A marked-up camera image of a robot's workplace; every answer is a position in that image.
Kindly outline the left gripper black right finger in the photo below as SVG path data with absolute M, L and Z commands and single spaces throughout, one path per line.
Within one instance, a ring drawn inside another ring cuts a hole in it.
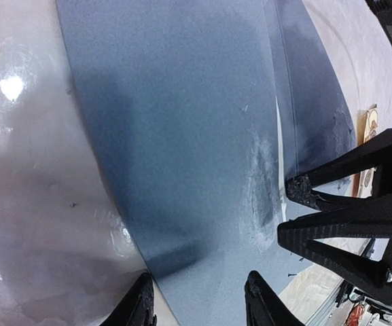
M 245 304 L 248 326 L 304 326 L 256 270 L 245 283 Z

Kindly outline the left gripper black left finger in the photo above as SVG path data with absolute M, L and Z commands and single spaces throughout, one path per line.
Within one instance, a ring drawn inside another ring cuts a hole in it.
M 154 326 L 154 287 L 152 276 L 143 272 L 127 294 L 105 319 L 105 326 Z

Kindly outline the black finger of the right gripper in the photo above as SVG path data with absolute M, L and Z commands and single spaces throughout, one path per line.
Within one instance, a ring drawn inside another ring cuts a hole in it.
M 313 213 L 279 224 L 278 243 L 392 306 L 392 196 L 357 206 Z M 380 259 L 373 260 L 336 244 L 336 240 L 386 239 Z
M 337 181 L 363 170 L 376 169 L 372 182 L 372 198 L 392 194 L 392 128 L 346 154 L 287 180 L 289 200 L 312 209 L 339 209 L 363 203 L 363 198 L 327 194 L 315 187 Z

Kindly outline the blue paper envelope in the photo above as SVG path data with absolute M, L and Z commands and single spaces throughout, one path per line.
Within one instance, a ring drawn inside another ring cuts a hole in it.
M 244 284 L 307 267 L 277 243 L 285 180 L 354 148 L 302 1 L 58 1 L 109 190 L 181 325 L 244 325 Z

